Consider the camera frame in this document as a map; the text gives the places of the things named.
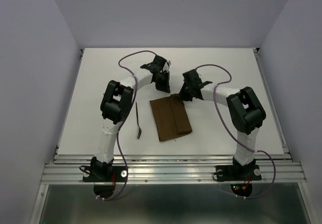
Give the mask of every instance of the purple cable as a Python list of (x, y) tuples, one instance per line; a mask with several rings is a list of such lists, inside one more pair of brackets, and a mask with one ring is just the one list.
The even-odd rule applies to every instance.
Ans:
[[(141, 51), (138, 51), (138, 52), (135, 52), (135, 53), (129, 54), (129, 55), (127, 55), (127, 56), (125, 56), (125, 57), (121, 58), (121, 59), (119, 60), (119, 62), (118, 62), (119, 67), (121, 67), (121, 68), (123, 68), (123, 69), (127, 70), (128, 72), (130, 72), (130, 73), (132, 74), (132, 76), (133, 76), (134, 80), (135, 80), (134, 95), (133, 95), (133, 99), (132, 99), (132, 103), (131, 103), (131, 105), (132, 105), (132, 106), (133, 106), (133, 104), (134, 104), (134, 102), (135, 102), (136, 93), (137, 93), (137, 85), (138, 85), (138, 82), (137, 82), (137, 78), (135, 77), (134, 72), (133, 72), (133, 71), (131, 71), (129, 68), (127, 68), (127, 67), (125, 67), (125, 66), (122, 66), (122, 65), (121, 65), (121, 62), (122, 62), (122, 60), (124, 60), (124, 59), (126, 59), (126, 58), (128, 58), (128, 57), (130, 57), (130, 56), (132, 56), (132, 55), (136, 55), (136, 54), (140, 54), (140, 53), (145, 53), (145, 52), (152, 53), (152, 54), (156, 55), (156, 53), (154, 53), (153, 51), (150, 51), (150, 50), (141, 50)], [(123, 185), (122, 189), (119, 191), (119, 193), (117, 193), (117, 194), (116, 194), (115, 196), (113, 196), (113, 197), (110, 197), (110, 198), (107, 198), (107, 199), (103, 199), (103, 198), (101, 198), (101, 197), (99, 197), (99, 196), (95, 195), (97, 199), (102, 200), (102, 201), (110, 201), (110, 200), (114, 200), (114, 199), (116, 199), (116, 198), (117, 198), (117, 197), (118, 197), (118, 196), (123, 192), (123, 190), (125, 189), (125, 186), (126, 186), (126, 184), (127, 184), (127, 179), (128, 179), (128, 175), (129, 175), (129, 172), (128, 172), (128, 166), (127, 166), (127, 162), (126, 162), (126, 160), (125, 160), (124, 154), (123, 154), (123, 152), (122, 152), (121, 145), (120, 145), (120, 140), (119, 140), (119, 133), (120, 133), (120, 130), (121, 130), (122, 126), (124, 125), (124, 123), (125, 123), (126, 119), (123, 121), (123, 123), (122, 123), (122, 124), (121, 124), (121, 126), (119, 127), (118, 132), (117, 132), (117, 134), (116, 134), (116, 143), (117, 143), (117, 148), (119, 149), (119, 152), (120, 152), (120, 154), (121, 154), (121, 156), (122, 156), (122, 159), (123, 159), (124, 164), (125, 164), (125, 169), (126, 169), (126, 172), (127, 172), (127, 175), (126, 175), (126, 177), (125, 177), (125, 182), (124, 182), (124, 185)]]
[[(226, 129), (226, 131), (228, 132), (228, 134), (230, 135), (230, 137), (231, 137), (235, 142), (237, 142), (239, 145), (241, 145), (242, 147), (244, 147), (244, 148), (246, 148), (247, 150), (249, 150), (249, 151), (251, 151), (251, 152), (255, 153), (255, 152), (256, 152), (255, 150), (251, 149), (250, 147), (247, 147), (247, 146), (246, 146), (246, 145), (244, 145), (242, 142), (240, 142), (237, 138), (235, 138), (235, 137), (234, 137), (234, 135), (230, 132), (229, 128), (227, 127), (227, 125), (226, 125), (225, 121), (223, 120), (222, 115), (221, 115), (221, 113), (220, 113), (220, 111), (219, 111), (219, 108), (218, 108), (218, 103), (217, 103), (217, 100), (216, 100), (216, 90), (217, 90), (217, 88), (218, 88), (220, 85), (223, 85), (223, 84), (226, 84), (226, 83), (231, 82), (231, 80), (232, 80), (232, 76), (231, 76), (230, 72), (229, 72), (229, 71), (227, 71), (224, 67), (219, 66), (219, 65), (216, 65), (216, 64), (203, 64), (203, 65), (200, 65), (200, 66), (196, 67), (196, 69), (201, 68), (201, 67), (204, 67), (204, 66), (214, 66), (214, 67), (220, 68), (220, 69), (222, 69), (223, 71), (225, 71), (225, 72), (229, 75), (229, 80), (224, 81), (224, 82), (219, 82), (219, 83), (217, 83), (217, 84), (216, 84), (216, 86), (214, 87), (214, 89), (213, 89), (213, 101), (214, 101), (214, 103), (215, 103), (215, 107), (216, 107), (216, 110), (217, 110), (218, 116), (219, 116), (219, 118), (220, 118), (220, 121), (221, 121), (222, 125), (224, 126), (224, 128)], [(273, 169), (274, 169), (273, 180), (272, 180), (271, 185), (270, 185), (270, 186), (267, 188), (267, 190), (265, 190), (263, 193), (261, 193), (261, 194), (259, 194), (259, 195), (251, 196), (251, 197), (246, 197), (246, 199), (255, 199), (255, 198), (261, 197), (262, 195), (264, 195), (265, 193), (267, 193), (267, 192), (271, 189), (271, 187), (273, 186), (273, 184), (274, 184), (274, 182), (275, 182), (275, 178), (276, 178), (276, 166), (275, 166), (275, 163), (274, 163), (274, 160), (272, 159), (272, 157), (271, 157), (267, 152), (265, 152), (264, 150), (258, 150), (257, 152), (261, 152), (261, 153), (266, 154), (266, 155), (268, 156), (268, 158), (271, 160), (271, 162), (272, 162), (272, 164), (273, 164)]]

